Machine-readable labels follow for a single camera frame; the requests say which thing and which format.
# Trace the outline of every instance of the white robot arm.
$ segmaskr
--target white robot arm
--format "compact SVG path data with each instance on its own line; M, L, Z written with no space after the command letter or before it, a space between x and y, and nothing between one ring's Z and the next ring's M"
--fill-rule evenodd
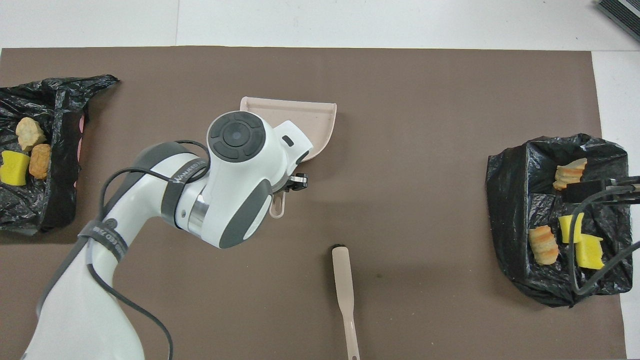
M232 111L209 126L207 147L208 169L207 160L177 142L138 156L134 166L144 172L127 175L45 290L21 360L144 359L117 299L88 268L111 286L118 261L152 217L221 249L232 247L256 231L274 193L307 185L306 176L292 174L312 144L290 121L272 128L254 113Z

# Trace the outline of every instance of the white table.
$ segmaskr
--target white table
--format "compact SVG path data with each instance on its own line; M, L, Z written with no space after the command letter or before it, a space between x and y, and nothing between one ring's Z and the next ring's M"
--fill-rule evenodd
M592 51L602 136L640 174L640 43L590 0L0 1L0 50L172 45ZM635 283L620 296L629 358L640 358Z

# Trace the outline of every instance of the yellow block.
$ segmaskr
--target yellow block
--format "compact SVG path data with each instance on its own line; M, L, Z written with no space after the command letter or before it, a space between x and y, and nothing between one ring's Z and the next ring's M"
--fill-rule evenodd
M602 238L597 236L580 234L580 241L575 244L575 257L579 267L599 270L604 266L601 241Z
M575 230L573 231L573 242L580 242L580 234L582 232L582 218L584 217L584 213L578 214L578 219L575 221ZM569 243L569 227L571 226L571 215L565 215L563 217L559 217L558 221L560 222L560 231L562 231L562 242L565 244Z
M0 181L8 185L22 186L27 183L26 174L29 156L21 152L2 152L3 165L0 167Z

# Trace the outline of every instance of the trash bag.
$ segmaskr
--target trash bag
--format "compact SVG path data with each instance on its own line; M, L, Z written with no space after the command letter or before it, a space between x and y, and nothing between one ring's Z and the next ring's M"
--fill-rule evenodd
M627 152L619 145L585 134L568 138L541 137L489 156L486 194L493 246L500 269L525 295L548 305L573 306L590 295L612 295L632 286L631 256L616 265L590 294L572 292L568 245L563 244L558 217L570 215L577 204L565 204L561 192L552 186L556 167L587 158L582 180L628 176ZM549 225L560 254L553 265L535 262L527 231ZM602 261L606 263L631 245L628 205L592 204L585 210L582 233L603 238ZM596 272L576 266L582 286Z
M36 120L47 138L45 143L51 145L46 180L27 174L25 186L0 181L0 230L34 234L73 221L80 171L79 143L88 120L87 102L117 82L117 78L103 75L51 78L0 88L0 151L25 153L15 134L23 117Z

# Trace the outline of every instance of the brown mat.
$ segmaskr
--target brown mat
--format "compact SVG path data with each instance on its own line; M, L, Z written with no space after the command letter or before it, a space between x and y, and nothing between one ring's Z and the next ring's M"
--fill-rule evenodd
M250 241L219 250L160 219L142 230L115 287L164 321L176 359L344 359L334 243L351 253L365 360L625 357L617 296L551 309L502 275L484 194L488 155L541 135L599 136L589 53L4 49L0 86L104 73L122 83L92 102L76 221L0 235L0 358L27 347L71 248L51 243L74 241L105 178L153 143L203 141L246 95L336 102L335 131L300 168L309 189ZM147 359L165 358L161 331L125 312Z

